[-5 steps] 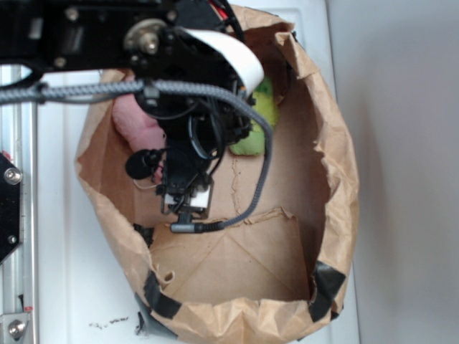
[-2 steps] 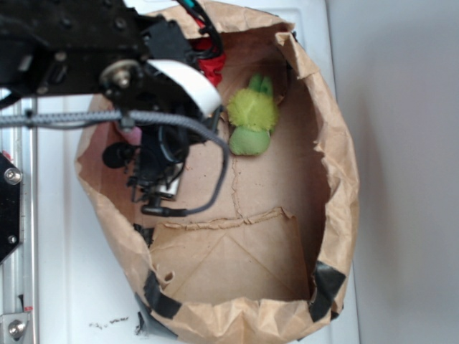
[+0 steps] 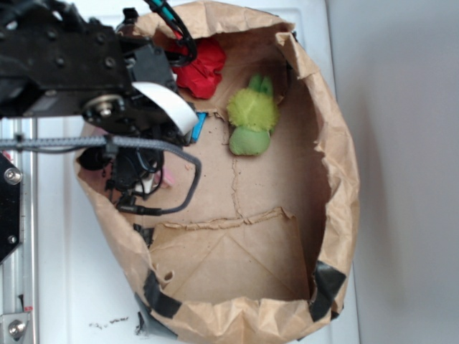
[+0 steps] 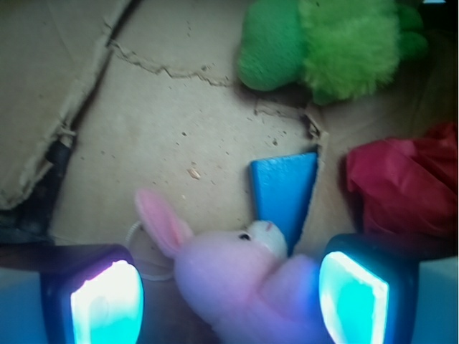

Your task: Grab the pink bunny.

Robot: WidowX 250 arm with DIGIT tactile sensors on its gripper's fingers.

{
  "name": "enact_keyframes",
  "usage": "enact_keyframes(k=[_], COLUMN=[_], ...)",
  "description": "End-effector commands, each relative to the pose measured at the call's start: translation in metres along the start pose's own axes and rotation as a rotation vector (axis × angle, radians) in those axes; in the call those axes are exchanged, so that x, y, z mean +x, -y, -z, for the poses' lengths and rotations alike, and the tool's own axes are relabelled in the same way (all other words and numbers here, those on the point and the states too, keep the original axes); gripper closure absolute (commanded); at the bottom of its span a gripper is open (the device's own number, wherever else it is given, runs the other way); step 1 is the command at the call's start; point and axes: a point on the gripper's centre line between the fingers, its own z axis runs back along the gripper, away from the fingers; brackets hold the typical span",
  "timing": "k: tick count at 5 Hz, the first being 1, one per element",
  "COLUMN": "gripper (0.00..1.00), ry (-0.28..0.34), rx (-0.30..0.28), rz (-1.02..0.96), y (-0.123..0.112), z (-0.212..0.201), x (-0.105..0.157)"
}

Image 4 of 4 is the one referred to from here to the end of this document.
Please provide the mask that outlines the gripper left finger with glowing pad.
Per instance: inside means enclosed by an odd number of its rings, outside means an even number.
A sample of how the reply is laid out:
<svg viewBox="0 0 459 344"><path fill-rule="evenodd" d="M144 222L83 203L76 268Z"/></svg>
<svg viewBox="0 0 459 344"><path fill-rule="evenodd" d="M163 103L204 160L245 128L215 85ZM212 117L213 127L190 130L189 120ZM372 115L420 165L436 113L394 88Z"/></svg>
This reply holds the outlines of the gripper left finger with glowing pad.
<svg viewBox="0 0 459 344"><path fill-rule="evenodd" d="M2 343L136 343L143 306L122 245L1 245Z"/></svg>

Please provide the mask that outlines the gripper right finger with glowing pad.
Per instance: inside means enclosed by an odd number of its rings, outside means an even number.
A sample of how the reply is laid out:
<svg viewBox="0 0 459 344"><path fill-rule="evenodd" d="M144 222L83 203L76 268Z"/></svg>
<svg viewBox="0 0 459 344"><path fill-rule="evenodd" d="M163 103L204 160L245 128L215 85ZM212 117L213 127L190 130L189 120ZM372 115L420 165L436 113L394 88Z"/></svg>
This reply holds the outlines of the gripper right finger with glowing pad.
<svg viewBox="0 0 459 344"><path fill-rule="evenodd" d="M339 234L319 273L335 343L457 343L458 244L422 234Z"/></svg>

